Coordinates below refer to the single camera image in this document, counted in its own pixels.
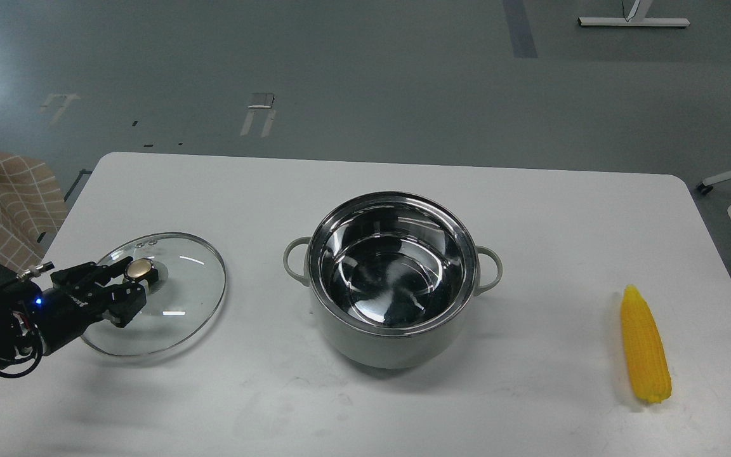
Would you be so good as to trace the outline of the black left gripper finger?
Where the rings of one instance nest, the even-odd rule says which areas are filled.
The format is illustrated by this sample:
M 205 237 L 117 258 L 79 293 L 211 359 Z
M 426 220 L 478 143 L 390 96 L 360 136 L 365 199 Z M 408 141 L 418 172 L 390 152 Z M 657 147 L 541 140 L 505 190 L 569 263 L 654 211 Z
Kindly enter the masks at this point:
M 113 279 L 124 277 L 128 265 L 133 262 L 131 256 L 122 258 L 113 264 L 82 263 L 50 274 L 55 288 L 93 288 L 107 286 Z
M 124 329 L 146 304 L 146 289 L 140 284 L 113 284 L 101 293 L 102 319 Z

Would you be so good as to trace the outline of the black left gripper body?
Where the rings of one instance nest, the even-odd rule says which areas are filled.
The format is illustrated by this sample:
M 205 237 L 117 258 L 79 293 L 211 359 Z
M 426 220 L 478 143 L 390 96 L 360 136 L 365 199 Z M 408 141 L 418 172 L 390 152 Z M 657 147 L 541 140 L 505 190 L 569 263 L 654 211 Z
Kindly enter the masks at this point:
M 107 287 L 94 281 L 54 284 L 44 290 L 43 302 L 32 304 L 30 318 L 43 344 L 43 356 L 52 355 L 76 340 L 90 325 L 102 321 L 111 302 Z

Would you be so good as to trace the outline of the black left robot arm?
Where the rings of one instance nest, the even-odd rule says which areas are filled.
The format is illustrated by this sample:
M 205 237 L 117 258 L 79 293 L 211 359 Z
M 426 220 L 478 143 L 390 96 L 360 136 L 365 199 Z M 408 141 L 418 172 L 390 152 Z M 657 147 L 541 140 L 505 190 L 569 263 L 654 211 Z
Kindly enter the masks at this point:
M 50 262 L 21 271 L 0 264 L 0 377 L 29 375 L 94 324 L 127 327 L 146 304 L 145 279 L 157 280 L 146 258 L 61 271 Z

